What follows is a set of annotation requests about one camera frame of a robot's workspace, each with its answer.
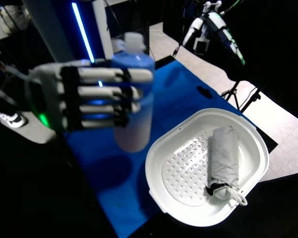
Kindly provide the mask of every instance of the sneaker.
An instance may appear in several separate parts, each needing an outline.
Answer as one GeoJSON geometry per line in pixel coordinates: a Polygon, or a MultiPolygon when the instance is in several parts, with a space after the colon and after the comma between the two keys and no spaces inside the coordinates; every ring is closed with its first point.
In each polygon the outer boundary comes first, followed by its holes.
{"type": "Polygon", "coordinates": [[[12,128],[20,128],[27,123],[26,118],[18,113],[15,113],[12,116],[0,113],[0,118],[12,128]]]}
{"type": "Polygon", "coordinates": [[[8,5],[0,7],[3,19],[1,22],[2,29],[7,34],[16,33],[19,30],[26,30],[30,25],[30,17],[26,13],[24,6],[8,5]]]}

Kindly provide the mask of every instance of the blue table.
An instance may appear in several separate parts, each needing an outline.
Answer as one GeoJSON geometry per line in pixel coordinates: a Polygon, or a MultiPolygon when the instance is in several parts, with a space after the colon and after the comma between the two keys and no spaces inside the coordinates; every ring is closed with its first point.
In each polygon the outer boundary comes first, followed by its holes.
{"type": "Polygon", "coordinates": [[[118,148],[111,128],[74,132],[68,144],[84,171],[116,234],[125,238],[159,211],[150,197],[145,159],[160,136],[204,108],[221,108],[238,115],[227,101],[177,61],[156,70],[151,137],[139,153],[118,148]],[[196,89],[202,86],[212,98],[196,89]]]}

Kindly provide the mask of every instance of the green light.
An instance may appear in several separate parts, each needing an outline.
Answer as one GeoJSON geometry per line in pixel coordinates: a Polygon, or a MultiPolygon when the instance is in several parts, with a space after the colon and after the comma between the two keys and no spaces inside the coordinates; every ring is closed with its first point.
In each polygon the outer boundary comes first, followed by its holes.
{"type": "Polygon", "coordinates": [[[44,126],[50,127],[49,121],[43,113],[41,113],[39,115],[39,119],[40,119],[41,123],[43,123],[44,126]]]}

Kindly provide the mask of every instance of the perforated basin bottom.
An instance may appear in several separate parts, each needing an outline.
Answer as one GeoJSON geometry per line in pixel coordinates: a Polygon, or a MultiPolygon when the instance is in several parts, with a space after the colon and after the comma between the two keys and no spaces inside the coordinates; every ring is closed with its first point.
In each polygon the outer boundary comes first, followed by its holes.
{"type": "Polygon", "coordinates": [[[173,198],[188,206],[201,206],[208,201],[209,131],[202,131],[174,151],[162,166],[162,180],[173,198]]]}

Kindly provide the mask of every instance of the plastic bottle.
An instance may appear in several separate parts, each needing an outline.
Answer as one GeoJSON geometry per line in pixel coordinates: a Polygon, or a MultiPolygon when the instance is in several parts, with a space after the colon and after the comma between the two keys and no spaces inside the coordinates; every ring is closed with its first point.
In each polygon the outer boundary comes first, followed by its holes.
{"type": "MultiPolygon", "coordinates": [[[[139,33],[125,33],[125,49],[114,55],[112,67],[145,68],[154,73],[154,60],[144,53],[144,38],[139,33]]],[[[141,110],[129,115],[126,127],[115,127],[114,136],[119,147],[127,152],[139,152],[145,148],[150,139],[153,93],[151,83],[132,84],[141,88],[144,97],[139,101],[141,110]]]]}

